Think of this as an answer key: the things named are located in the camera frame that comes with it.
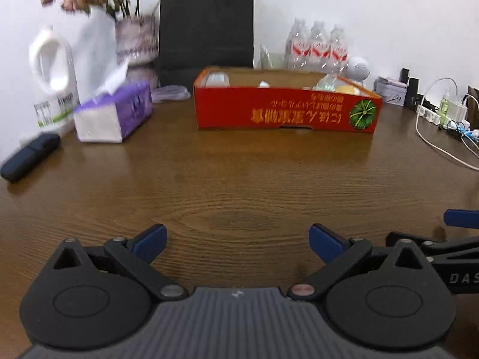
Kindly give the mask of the translucent plastic container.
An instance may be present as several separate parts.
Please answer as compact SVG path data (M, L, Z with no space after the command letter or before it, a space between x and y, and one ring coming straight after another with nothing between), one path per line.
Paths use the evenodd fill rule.
M230 80L225 72L210 72L204 80L206 88L229 88Z

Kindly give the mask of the yellow plush toy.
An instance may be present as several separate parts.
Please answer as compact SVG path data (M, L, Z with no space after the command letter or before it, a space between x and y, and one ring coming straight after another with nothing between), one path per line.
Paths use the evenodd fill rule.
M359 94L361 94L361 91L359 90L359 88L356 88L351 85L336 86L334 91L336 91L337 93L354 95L354 96L359 96Z

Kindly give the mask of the iridescent plastic bag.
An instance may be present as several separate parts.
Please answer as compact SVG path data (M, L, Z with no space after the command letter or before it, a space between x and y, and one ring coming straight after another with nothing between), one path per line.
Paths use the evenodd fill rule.
M336 74L326 74L323 78L312 87L314 91L335 92L336 88L341 84Z

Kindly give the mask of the white power strip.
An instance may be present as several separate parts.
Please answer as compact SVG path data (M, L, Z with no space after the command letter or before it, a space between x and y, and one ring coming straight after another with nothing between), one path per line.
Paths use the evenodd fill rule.
M425 119L427 122L432 123L436 126L446 126L451 119L447 115L434 112L431 109L428 109L422 105L418 105L416 108L416 113L420 118Z

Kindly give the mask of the green spray bottle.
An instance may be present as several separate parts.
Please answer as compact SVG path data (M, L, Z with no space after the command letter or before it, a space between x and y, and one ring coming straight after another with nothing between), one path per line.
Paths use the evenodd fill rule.
M447 125L447 111L449 109L449 105L451 103L451 94L450 91L447 89L440 101L438 107L438 115L439 115L439 126L444 127Z

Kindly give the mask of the black small bottles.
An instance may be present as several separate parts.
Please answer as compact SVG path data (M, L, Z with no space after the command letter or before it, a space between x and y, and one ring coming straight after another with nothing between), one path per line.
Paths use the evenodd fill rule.
M399 81L405 83L406 94L404 99L404 107L413 111L416 111L418 103L420 102L419 98L419 83L420 80L409 75L409 69L402 68L399 73Z

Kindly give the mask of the purple tissue pack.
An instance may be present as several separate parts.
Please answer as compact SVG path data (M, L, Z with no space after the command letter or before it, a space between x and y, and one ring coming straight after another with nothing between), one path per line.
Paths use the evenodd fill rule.
M150 84L127 80L128 63L120 64L98 89L96 96L73 113L77 138L82 143L120 144L153 113Z

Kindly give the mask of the grey tin box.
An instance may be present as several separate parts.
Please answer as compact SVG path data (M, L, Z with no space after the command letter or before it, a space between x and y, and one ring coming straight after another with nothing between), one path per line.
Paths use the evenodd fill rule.
M377 77L373 91L382 97L385 103L403 107L407 93L407 84L385 77Z

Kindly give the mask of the dark blue case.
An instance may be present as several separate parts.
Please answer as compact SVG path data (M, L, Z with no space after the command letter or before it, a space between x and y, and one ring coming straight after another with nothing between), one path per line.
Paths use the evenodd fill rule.
M56 151L61 137L55 133L42 133L18 150L1 166L1 178L15 183L26 177L43 160Z

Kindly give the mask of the red cardboard box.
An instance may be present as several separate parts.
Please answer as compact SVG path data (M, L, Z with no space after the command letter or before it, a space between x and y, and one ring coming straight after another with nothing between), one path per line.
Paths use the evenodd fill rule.
M229 88L206 88L210 72L225 72ZM309 128L372 134L382 98L343 77L340 85L359 88L359 96L320 92L312 87L322 73L210 67L194 81L196 124L207 129ZM266 81L269 88L259 88Z

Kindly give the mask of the white detergent jug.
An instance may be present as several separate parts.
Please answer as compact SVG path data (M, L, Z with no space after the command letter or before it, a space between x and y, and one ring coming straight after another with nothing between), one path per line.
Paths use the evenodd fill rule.
M63 136L74 129L80 105L72 48L52 27L44 26L28 47L37 124L45 133Z

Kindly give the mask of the white astronaut figurine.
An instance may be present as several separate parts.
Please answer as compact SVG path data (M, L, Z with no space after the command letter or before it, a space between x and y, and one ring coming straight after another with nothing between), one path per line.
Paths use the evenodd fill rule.
M363 57L351 57L343 74L348 80L365 86L365 80L370 75L369 62Z

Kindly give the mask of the water bottle middle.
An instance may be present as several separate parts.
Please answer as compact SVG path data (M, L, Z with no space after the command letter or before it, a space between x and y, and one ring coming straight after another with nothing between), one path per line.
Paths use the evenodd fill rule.
M323 21L315 21L309 36L308 67L311 72L323 72L330 56L330 42Z

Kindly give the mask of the water bottle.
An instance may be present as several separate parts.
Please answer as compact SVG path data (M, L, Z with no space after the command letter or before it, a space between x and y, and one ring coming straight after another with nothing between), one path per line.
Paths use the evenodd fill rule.
M334 74L339 74L345 68L348 60L348 42L344 27L335 24L330 35L330 68Z
M309 36L308 67L311 72L323 72L330 56L330 42L323 21L315 21Z
M303 70L309 57L309 50L309 30L306 20L296 18L286 43L287 69Z

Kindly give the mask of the water bottle right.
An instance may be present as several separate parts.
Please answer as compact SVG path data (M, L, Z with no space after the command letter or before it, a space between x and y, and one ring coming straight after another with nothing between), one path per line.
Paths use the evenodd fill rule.
M335 24L330 35L330 68L334 74L339 74L345 68L348 60L348 42L344 27Z

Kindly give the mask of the glass cup with spoon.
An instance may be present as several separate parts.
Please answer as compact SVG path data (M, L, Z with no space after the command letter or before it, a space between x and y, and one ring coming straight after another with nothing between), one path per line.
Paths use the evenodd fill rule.
M261 70L286 70L287 61L283 54L271 53L264 45L260 45L260 57L257 67Z

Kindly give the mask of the water bottle left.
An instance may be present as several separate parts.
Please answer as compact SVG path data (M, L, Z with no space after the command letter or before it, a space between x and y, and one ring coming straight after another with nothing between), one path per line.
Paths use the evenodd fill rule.
M303 70L309 57L309 50L309 30L306 20L296 18L286 43L287 69Z

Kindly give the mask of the purple fuzzy vase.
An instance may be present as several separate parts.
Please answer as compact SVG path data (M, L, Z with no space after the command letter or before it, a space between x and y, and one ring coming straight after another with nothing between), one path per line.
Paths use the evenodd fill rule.
M127 65L128 82L159 86L155 63L159 55L154 16L132 16L115 24L117 63Z

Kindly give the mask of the black paper bag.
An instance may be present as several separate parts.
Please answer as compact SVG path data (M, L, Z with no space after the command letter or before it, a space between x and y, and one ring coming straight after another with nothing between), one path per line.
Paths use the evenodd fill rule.
M191 88L208 66L251 67L254 0L161 0L160 85Z

